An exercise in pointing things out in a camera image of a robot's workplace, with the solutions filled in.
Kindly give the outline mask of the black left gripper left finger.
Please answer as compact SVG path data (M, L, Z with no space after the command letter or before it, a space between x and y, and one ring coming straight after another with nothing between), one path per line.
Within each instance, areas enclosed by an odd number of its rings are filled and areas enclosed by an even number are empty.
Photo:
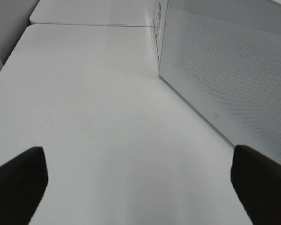
M0 225L27 225L48 185L42 147L32 147L0 166Z

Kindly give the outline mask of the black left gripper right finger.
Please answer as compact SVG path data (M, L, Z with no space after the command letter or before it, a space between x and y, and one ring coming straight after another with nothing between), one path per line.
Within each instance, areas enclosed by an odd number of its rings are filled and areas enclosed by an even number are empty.
M254 225L281 225L280 164L247 145L237 145L230 180Z

